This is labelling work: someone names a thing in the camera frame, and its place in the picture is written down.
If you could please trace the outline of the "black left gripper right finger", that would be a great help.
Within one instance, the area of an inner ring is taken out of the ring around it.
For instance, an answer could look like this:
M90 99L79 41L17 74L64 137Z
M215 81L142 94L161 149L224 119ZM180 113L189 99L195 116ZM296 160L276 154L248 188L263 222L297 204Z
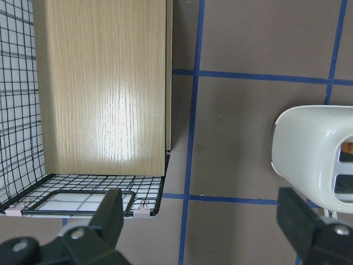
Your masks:
M352 226L319 216L292 188L279 189L276 220L302 264L352 264Z

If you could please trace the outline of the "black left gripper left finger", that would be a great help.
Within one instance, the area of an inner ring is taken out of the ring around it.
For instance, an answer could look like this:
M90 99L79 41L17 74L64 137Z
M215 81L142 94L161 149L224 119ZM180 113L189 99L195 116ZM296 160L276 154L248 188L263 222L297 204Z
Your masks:
M111 189L87 225L40 245L33 237L1 243L1 264L123 264L116 245L124 224L122 191Z

